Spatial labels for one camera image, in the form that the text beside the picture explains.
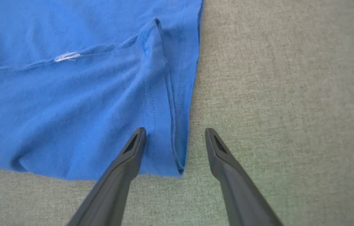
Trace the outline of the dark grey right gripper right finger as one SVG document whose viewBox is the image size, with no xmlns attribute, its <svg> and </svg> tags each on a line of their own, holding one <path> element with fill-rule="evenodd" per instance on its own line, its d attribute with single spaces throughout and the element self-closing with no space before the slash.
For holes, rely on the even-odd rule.
<svg viewBox="0 0 354 226">
<path fill-rule="evenodd" d="M 213 176 L 219 181 L 231 226 L 281 226 L 264 196 L 213 128 L 205 130 Z"/>
</svg>

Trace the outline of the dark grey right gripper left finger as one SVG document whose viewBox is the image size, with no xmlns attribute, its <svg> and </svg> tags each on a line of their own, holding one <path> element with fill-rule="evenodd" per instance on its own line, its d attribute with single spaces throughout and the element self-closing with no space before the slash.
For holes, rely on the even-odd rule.
<svg viewBox="0 0 354 226">
<path fill-rule="evenodd" d="M 69 226 L 120 226 L 131 182 L 137 177 L 146 146 L 146 130 L 135 130 L 120 154 L 68 222 Z"/>
</svg>

